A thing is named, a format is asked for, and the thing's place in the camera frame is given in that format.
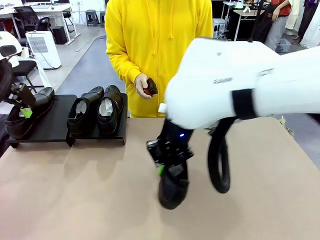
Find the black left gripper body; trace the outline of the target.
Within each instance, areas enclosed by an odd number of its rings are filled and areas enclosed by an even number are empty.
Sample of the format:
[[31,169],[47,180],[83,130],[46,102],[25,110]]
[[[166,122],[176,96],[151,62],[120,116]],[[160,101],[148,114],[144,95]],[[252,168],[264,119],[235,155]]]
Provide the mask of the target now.
[[15,95],[19,108],[32,108],[36,102],[36,98],[25,83],[15,87]]

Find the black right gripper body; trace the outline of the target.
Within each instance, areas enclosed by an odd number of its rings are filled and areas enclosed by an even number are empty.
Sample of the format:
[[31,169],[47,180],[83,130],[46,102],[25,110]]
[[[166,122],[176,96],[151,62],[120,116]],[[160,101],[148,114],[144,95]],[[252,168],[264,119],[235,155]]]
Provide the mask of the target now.
[[160,151],[165,164],[180,163],[194,156],[189,148],[193,129],[185,129],[165,119],[159,135]]

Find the black leather shoe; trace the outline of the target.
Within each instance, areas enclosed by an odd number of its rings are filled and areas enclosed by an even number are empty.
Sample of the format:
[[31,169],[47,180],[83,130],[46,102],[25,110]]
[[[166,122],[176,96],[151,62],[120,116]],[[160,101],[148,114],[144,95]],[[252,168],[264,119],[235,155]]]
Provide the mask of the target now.
[[188,192],[188,165],[186,162],[186,180],[170,180],[168,178],[169,166],[170,165],[165,165],[163,174],[160,175],[160,181],[158,184],[158,200],[163,208],[168,210],[174,210],[184,201]]
[[[111,116],[103,117],[99,114],[99,103],[103,98],[110,98],[112,100],[113,113]],[[101,135],[110,135],[117,128],[118,119],[124,107],[123,98],[117,86],[109,85],[105,89],[101,99],[97,108],[97,125]]]
[[52,107],[55,97],[55,90],[52,87],[45,87],[34,95],[35,103],[31,107],[32,114],[26,118],[20,109],[14,106],[7,120],[4,121],[9,136],[21,140],[28,136],[33,125]]
[[104,88],[96,86],[85,92],[78,98],[86,98],[89,101],[88,112],[84,117],[78,119],[75,117],[76,101],[73,102],[67,117],[67,128],[73,136],[81,136],[89,132],[95,125],[97,118],[97,109],[100,99],[104,95]]

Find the white stuffing paper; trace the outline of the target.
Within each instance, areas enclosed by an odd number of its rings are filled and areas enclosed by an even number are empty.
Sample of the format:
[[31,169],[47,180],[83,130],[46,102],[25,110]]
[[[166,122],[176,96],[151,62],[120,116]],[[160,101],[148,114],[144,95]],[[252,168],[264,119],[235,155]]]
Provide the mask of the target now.
[[108,97],[102,98],[99,103],[98,111],[102,117],[110,117],[114,111],[113,101]]
[[78,98],[75,103],[75,119],[84,117],[89,110],[90,102],[86,98]]

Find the brown shoe brush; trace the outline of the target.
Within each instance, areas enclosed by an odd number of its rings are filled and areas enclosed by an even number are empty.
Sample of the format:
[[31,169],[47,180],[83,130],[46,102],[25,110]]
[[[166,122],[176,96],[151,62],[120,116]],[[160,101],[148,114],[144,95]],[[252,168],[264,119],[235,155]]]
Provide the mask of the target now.
[[147,88],[143,89],[146,95],[149,95],[152,97],[153,95],[158,94],[157,85],[151,77],[147,79],[146,83],[147,83]]

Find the person's right forearm yellow sleeve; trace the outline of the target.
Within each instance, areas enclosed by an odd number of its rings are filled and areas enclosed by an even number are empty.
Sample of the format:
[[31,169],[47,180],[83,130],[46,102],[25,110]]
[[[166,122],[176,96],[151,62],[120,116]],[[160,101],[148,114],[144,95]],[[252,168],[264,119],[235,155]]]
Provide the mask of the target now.
[[136,77],[141,74],[140,68],[129,59],[125,48],[108,46],[106,53],[119,78],[126,84],[135,84]]

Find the black metal shoe stand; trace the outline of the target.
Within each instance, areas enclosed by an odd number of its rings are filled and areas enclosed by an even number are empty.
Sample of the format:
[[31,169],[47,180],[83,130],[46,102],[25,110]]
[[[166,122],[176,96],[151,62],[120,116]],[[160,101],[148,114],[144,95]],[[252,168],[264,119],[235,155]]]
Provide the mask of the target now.
[[98,124],[96,123],[93,130],[87,135],[73,136],[69,135],[67,144],[72,147],[76,140],[121,140],[123,145],[127,140],[127,119],[128,119],[128,96],[126,93],[121,93],[123,100],[123,109],[117,122],[116,130],[112,134],[101,135]]
[[14,149],[21,143],[65,142],[69,147],[72,147],[75,140],[70,137],[67,119],[76,99],[77,96],[74,94],[55,95],[52,107],[32,126],[27,138],[14,139],[10,137],[8,144]]

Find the person's right hand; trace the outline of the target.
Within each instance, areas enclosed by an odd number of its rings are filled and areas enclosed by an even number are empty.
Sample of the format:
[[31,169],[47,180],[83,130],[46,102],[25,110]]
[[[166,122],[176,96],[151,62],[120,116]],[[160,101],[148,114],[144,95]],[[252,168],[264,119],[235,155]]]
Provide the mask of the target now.
[[148,83],[147,83],[147,76],[143,73],[139,74],[135,78],[135,87],[136,87],[136,92],[138,95],[140,95],[143,99],[151,99],[152,96],[148,95],[144,92],[144,89],[148,88]]

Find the black office chair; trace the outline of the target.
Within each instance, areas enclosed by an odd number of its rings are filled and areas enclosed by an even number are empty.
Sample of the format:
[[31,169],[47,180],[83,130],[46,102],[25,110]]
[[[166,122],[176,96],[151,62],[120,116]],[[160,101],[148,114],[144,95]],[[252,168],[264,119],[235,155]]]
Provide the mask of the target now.
[[22,38],[26,38],[26,33],[32,31],[50,31],[53,33],[50,18],[39,18],[31,6],[18,6],[14,7],[14,10],[21,25],[19,30],[22,33]]
[[17,77],[25,77],[30,84],[30,88],[36,92],[35,86],[32,84],[31,80],[28,77],[28,74],[34,69],[38,68],[37,64],[33,60],[20,60],[19,65],[12,69],[13,75]]

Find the white rounded plastic device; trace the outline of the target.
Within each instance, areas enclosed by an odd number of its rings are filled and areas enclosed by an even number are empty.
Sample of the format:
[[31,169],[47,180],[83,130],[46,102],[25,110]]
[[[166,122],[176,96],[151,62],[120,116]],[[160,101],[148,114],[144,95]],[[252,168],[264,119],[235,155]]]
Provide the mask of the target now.
[[7,61],[11,64],[12,68],[17,67],[20,64],[17,56],[11,56],[7,59]]

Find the white air purifier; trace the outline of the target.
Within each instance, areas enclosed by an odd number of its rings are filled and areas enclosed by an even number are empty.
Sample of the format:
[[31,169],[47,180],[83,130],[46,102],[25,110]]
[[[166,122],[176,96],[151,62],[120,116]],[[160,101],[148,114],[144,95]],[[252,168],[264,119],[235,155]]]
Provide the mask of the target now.
[[34,58],[43,69],[55,70],[62,66],[50,31],[29,31],[25,36]]

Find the black computer tower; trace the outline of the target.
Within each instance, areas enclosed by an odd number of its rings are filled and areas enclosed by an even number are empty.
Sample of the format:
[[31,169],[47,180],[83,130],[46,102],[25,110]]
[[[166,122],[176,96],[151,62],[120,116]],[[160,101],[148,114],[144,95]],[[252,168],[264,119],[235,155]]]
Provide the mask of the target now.
[[52,28],[54,41],[57,45],[64,45],[68,42],[63,26],[56,26]]

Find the white office desk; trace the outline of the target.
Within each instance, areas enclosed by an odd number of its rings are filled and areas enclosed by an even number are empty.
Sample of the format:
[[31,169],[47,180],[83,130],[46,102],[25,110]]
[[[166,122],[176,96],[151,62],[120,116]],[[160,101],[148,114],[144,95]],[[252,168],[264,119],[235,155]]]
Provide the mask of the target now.
[[[70,45],[77,37],[80,36],[76,28],[76,23],[74,21],[73,9],[74,4],[71,3],[63,3],[60,5],[49,6],[48,8],[36,8],[34,11],[37,15],[40,16],[51,16],[51,17],[59,17],[62,19],[63,28],[67,37],[67,43],[65,45]],[[70,12],[71,20],[70,22],[73,24],[73,35],[70,35],[68,30],[68,26],[66,21],[64,20],[63,13]],[[17,12],[14,10],[13,6],[4,7],[4,9],[0,9],[0,20],[11,20],[13,23],[13,27],[15,30],[15,37],[21,39],[21,35],[19,33],[19,29],[16,21],[14,20],[14,14]]]

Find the person in yellow hoodie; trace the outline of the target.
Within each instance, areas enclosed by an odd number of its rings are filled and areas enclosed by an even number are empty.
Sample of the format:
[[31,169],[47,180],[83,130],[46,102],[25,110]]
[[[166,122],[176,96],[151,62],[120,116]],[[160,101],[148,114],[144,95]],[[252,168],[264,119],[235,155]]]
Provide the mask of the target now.
[[161,118],[159,104],[178,71],[190,43],[213,36],[211,0],[108,0],[105,11],[106,51],[126,49],[142,74],[152,78],[158,94],[144,99],[136,85],[125,83],[131,118]]

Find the white computer case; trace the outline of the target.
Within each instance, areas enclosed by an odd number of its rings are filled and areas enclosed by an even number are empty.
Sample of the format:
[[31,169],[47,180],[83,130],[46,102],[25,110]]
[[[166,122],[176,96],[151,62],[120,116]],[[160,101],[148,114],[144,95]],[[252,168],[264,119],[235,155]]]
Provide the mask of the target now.
[[213,18],[213,38],[219,39],[222,37],[222,34],[225,32],[226,21],[223,18]]

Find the dark desk with white legs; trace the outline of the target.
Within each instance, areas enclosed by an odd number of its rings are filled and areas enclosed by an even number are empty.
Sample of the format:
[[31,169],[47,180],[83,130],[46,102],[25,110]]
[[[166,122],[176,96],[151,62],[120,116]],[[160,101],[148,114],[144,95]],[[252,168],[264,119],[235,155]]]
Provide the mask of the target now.
[[231,41],[247,41],[251,36],[257,13],[258,10],[231,10],[228,14],[226,38]]

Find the grey storage bin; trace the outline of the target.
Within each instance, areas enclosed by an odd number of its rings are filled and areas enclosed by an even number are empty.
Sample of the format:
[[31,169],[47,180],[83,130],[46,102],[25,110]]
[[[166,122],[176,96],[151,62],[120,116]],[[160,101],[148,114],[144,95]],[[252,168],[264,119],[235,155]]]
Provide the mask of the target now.
[[281,38],[279,43],[276,45],[276,53],[288,53],[292,43],[287,39]]

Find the figure in red shirt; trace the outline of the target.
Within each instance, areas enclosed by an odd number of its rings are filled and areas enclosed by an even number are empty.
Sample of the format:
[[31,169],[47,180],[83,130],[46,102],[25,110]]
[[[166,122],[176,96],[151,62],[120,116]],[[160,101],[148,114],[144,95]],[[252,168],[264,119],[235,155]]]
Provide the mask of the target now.
[[275,52],[285,31],[285,26],[291,13],[292,0],[271,0],[271,4],[275,9],[271,14],[272,25],[264,44]]

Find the figure in beige coat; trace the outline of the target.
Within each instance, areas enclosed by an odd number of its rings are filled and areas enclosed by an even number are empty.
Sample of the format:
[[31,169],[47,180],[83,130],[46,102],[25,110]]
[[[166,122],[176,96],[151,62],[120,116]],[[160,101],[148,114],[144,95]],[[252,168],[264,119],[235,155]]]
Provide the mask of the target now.
[[288,0],[288,1],[291,5],[291,9],[286,21],[284,33],[288,36],[293,36],[294,35],[293,29],[296,24],[297,18],[299,16],[301,0]]

